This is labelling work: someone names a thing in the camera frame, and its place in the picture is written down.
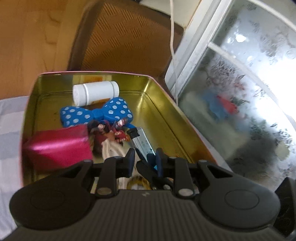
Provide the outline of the magenta red gift box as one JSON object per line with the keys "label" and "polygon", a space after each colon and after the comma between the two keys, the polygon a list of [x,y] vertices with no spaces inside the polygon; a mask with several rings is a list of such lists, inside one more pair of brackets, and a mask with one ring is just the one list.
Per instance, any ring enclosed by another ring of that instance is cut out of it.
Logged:
{"label": "magenta red gift box", "polygon": [[25,157],[38,172],[52,172],[91,160],[86,125],[36,132],[22,146]]}

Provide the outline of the frosted glass window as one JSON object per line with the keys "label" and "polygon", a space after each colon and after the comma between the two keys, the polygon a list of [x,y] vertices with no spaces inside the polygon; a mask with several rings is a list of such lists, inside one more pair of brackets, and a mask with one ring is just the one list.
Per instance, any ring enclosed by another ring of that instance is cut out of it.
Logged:
{"label": "frosted glass window", "polygon": [[165,82],[221,166],[271,190],[295,178],[295,1],[174,2]]}

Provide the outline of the blue polka dot bow headband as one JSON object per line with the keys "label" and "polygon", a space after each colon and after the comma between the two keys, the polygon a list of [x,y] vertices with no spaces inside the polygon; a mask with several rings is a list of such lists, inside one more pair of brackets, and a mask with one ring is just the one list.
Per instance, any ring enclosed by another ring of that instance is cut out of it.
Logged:
{"label": "blue polka dot bow headband", "polygon": [[64,128],[88,124],[91,121],[114,123],[121,119],[127,120],[127,123],[124,124],[127,128],[135,128],[132,125],[133,113],[127,102],[121,97],[113,98],[105,103],[102,108],[93,110],[74,106],[66,106],[60,109],[60,120]]}

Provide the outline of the white cap vitamin bottle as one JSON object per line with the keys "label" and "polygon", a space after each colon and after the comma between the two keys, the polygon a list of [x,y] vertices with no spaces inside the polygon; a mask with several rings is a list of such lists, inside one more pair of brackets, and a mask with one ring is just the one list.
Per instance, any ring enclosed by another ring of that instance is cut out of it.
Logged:
{"label": "white cap vitamin bottle", "polygon": [[115,81],[100,81],[76,84],[72,88],[73,102],[76,107],[107,102],[119,97],[119,86]]}

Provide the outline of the pink macaron biscuit tin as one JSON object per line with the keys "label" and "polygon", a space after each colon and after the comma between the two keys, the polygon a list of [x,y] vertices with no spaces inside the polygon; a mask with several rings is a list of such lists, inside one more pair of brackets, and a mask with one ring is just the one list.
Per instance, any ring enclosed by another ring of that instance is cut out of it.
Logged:
{"label": "pink macaron biscuit tin", "polygon": [[23,184],[84,159],[124,156],[129,128],[141,128],[152,149],[190,163],[214,161],[172,98],[151,77],[62,72],[37,78],[25,112]]}

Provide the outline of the wood pattern headboard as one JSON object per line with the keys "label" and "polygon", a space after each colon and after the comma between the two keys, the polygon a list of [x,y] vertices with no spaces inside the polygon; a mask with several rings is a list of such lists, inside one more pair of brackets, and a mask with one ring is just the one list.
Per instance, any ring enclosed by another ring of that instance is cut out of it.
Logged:
{"label": "wood pattern headboard", "polygon": [[1,98],[28,95],[37,76],[67,69],[89,1],[1,1]]}

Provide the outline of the blue cigarette lighter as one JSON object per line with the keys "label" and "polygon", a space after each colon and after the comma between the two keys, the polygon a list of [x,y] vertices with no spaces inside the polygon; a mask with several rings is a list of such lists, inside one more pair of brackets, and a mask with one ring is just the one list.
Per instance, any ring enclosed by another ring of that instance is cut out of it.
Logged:
{"label": "blue cigarette lighter", "polygon": [[131,128],[127,131],[140,160],[146,161],[150,167],[156,167],[156,154],[144,130],[141,127]]}

